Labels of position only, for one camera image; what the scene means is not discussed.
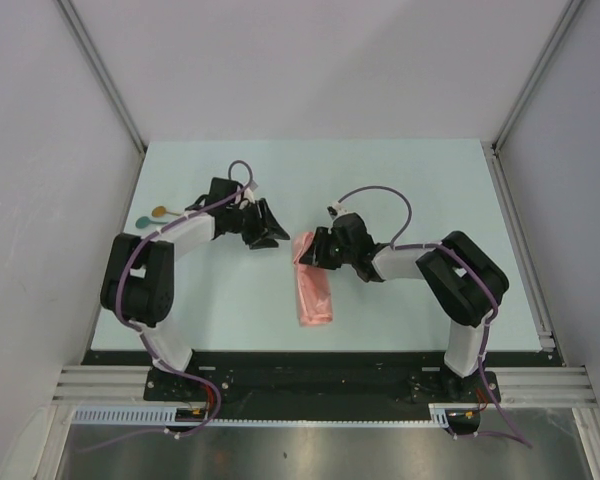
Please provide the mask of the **pink satin napkin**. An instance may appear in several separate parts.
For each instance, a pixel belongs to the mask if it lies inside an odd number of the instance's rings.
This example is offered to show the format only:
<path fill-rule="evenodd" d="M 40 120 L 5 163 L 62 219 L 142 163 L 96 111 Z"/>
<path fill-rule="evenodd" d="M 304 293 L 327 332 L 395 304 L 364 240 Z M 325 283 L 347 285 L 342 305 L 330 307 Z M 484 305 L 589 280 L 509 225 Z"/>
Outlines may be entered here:
<path fill-rule="evenodd" d="M 301 256 L 308 252 L 313 240 L 312 232 L 304 232 L 293 240 L 292 245 L 296 311 L 301 327 L 326 325 L 333 321 L 334 315 L 327 272 L 300 263 Z"/>

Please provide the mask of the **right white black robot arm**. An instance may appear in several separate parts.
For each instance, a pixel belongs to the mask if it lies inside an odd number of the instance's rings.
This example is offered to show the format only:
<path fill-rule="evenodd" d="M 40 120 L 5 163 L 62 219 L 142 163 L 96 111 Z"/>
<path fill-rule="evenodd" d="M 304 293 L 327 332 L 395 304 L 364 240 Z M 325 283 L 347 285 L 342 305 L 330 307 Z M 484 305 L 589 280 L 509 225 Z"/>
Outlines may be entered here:
<path fill-rule="evenodd" d="M 474 372 L 485 359 L 489 325 L 509 289 L 505 273 L 461 231 L 438 243 L 393 246 L 375 241 L 357 213 L 331 207 L 329 215 L 332 224 L 316 228 L 294 262 L 322 270 L 349 265 L 365 283 L 426 282 L 451 320 L 442 391 L 453 401 L 466 400 L 477 389 Z"/>

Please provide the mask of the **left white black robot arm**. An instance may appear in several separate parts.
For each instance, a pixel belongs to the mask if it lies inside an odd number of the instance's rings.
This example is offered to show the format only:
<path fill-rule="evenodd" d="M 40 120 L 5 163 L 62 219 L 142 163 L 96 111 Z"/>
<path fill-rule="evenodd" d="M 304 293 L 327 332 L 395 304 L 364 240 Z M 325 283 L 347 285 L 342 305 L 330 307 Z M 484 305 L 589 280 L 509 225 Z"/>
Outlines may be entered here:
<path fill-rule="evenodd" d="M 251 250 L 277 248 L 290 239 L 250 186 L 214 177 L 209 191 L 173 221 L 145 237 L 121 233 L 112 243 L 100 304 L 138 335 L 153 365 L 169 372 L 167 389 L 182 400 L 199 392 L 201 376 L 188 367 L 193 349 L 171 315 L 176 261 L 225 234 L 240 236 Z"/>

